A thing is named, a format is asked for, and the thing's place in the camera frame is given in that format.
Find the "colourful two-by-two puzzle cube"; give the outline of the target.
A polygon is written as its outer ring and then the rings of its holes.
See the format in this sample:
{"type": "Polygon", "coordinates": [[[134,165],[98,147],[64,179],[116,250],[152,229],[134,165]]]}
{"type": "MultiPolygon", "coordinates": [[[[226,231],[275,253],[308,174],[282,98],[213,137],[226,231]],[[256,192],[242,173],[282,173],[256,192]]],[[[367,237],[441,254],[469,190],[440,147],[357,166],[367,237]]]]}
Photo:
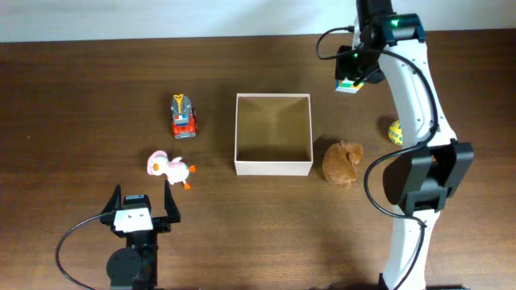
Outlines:
{"type": "Polygon", "coordinates": [[[335,90],[341,93],[357,93],[364,86],[364,82],[354,85],[350,80],[336,80],[335,90]]]}

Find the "red grey toy fire truck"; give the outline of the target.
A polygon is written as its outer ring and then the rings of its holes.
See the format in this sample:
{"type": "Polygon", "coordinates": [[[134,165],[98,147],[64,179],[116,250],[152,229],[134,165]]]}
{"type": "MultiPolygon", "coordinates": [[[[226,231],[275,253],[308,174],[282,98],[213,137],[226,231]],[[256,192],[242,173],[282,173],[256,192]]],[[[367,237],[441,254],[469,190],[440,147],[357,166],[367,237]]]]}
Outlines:
{"type": "Polygon", "coordinates": [[[174,94],[171,100],[173,135],[176,139],[193,138],[197,135],[196,111],[191,100],[184,94],[174,94]]]}

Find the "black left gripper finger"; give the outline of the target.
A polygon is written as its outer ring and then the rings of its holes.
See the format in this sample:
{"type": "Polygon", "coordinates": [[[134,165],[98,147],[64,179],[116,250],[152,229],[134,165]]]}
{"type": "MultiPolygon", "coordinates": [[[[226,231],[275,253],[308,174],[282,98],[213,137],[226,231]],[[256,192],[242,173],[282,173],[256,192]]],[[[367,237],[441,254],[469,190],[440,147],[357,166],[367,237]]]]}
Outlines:
{"type": "Polygon", "coordinates": [[[181,214],[177,208],[177,204],[173,199],[173,195],[168,180],[164,181],[164,208],[167,213],[169,223],[178,223],[181,221],[181,214]]]}
{"type": "Polygon", "coordinates": [[[111,198],[106,203],[106,206],[104,207],[102,212],[109,213],[109,212],[118,210],[121,207],[121,204],[122,204],[121,186],[119,184],[117,184],[114,188],[114,192],[113,192],[111,198]]]}

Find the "brown plush toy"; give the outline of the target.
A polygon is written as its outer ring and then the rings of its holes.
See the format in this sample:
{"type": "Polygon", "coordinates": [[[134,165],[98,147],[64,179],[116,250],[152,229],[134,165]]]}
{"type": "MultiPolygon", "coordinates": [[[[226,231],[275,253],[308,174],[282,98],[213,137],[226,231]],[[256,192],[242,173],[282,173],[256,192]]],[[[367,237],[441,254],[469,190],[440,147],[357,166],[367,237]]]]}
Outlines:
{"type": "Polygon", "coordinates": [[[326,181],[346,189],[358,178],[358,164],[362,160],[364,149],[359,143],[344,142],[332,144],[326,151],[322,172],[326,181]]]}

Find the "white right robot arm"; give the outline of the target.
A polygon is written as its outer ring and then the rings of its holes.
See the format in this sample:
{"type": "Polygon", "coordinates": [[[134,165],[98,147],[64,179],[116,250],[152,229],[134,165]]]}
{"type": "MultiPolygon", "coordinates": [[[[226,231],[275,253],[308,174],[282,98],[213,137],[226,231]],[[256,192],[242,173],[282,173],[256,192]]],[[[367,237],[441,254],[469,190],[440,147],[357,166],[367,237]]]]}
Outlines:
{"type": "Polygon", "coordinates": [[[427,38],[416,14],[398,14],[390,1],[356,2],[350,46],[335,55],[335,79],[352,87],[387,81],[402,130],[402,149],[388,160],[383,189],[393,219],[389,260],[380,289],[424,289],[431,232],[472,164],[471,143],[462,143],[439,104],[427,59],[427,38]]]}

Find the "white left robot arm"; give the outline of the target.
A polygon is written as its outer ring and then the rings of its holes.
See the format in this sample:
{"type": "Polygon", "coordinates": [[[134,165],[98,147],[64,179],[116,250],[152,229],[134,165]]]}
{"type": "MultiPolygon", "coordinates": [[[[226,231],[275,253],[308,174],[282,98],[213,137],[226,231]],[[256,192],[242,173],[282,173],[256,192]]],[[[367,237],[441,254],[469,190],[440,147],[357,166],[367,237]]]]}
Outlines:
{"type": "Polygon", "coordinates": [[[121,186],[115,187],[100,217],[113,234],[126,240],[126,246],[106,263],[111,289],[147,290],[157,286],[157,236],[170,232],[171,225],[181,221],[168,181],[164,183],[164,208],[164,216],[153,217],[148,195],[123,197],[121,186]]]}

